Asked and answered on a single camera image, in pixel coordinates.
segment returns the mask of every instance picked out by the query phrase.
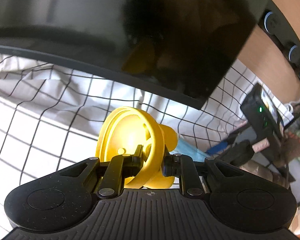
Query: yellow toy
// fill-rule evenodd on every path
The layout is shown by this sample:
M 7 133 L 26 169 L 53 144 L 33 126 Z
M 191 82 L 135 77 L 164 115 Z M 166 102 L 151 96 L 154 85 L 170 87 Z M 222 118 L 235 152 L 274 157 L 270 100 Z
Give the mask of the yellow toy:
M 158 124 L 147 112 L 132 107 L 120 107 L 111 112 L 104 122 L 97 144 L 96 157 L 108 162 L 119 154 L 133 155 L 137 145 L 143 145 L 145 160 L 135 177 L 125 179 L 125 188 L 169 188 L 174 177 L 164 177 L 161 163 L 164 146 L 171 152 L 178 136 L 171 128 Z

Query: black grid lines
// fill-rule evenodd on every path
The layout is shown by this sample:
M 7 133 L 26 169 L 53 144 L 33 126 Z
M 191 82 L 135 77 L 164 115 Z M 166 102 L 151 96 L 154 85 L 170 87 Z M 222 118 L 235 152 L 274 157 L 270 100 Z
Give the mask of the black grid lines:
M 66 67 L 0 55 L 0 68 L 13 62 L 12 71 L 0 72 L 0 165 L 18 172 L 16 186 L 93 156 L 101 126 L 118 106 L 144 109 L 204 150 L 220 142 L 242 118 L 240 98 L 254 83 L 246 75 L 250 70 L 237 70 L 234 65 L 231 71 L 239 78 L 228 75 L 216 96 L 196 110 Z M 9 84 L 15 85 L 8 91 L 4 86 Z M 10 148 L 7 141 L 13 144 Z M 9 158 L 9 150 L 17 144 L 25 149 L 17 156 L 21 165 L 12 155 Z M 0 192 L 0 203 L 4 194 Z

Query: wooden desk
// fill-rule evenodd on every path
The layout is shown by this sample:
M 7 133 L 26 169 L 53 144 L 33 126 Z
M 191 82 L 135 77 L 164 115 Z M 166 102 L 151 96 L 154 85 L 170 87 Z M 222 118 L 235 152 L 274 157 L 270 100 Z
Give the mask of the wooden desk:
M 300 39 L 300 0 L 273 0 Z M 300 81 L 271 39 L 256 26 L 238 59 L 283 103 L 300 97 Z

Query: black electronic device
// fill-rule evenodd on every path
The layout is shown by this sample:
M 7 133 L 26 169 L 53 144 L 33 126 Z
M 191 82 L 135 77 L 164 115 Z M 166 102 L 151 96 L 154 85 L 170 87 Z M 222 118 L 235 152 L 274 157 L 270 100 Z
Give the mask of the black electronic device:
M 201 109 L 268 0 L 0 0 L 0 53 Z
M 251 142 L 253 150 L 262 152 L 270 161 L 279 158 L 283 121 L 271 98 L 259 83 L 247 94 L 240 109 L 256 135 Z
M 110 162 L 89 158 L 15 188 L 4 203 L 14 227 L 4 240 L 297 239 L 290 191 L 214 158 L 166 153 L 162 173 L 179 177 L 180 189 L 124 189 L 141 153 L 140 145 Z
M 216 158 L 233 166 L 240 167 L 251 160 L 254 154 L 255 152 L 250 141 L 243 140 L 233 144 L 224 152 L 220 153 Z

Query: black power strip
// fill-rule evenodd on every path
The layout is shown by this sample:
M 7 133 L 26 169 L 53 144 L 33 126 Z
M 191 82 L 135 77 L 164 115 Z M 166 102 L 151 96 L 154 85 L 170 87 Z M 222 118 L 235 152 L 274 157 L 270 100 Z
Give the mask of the black power strip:
M 300 79 L 300 40 L 272 0 L 269 0 L 259 26 L 277 45 Z

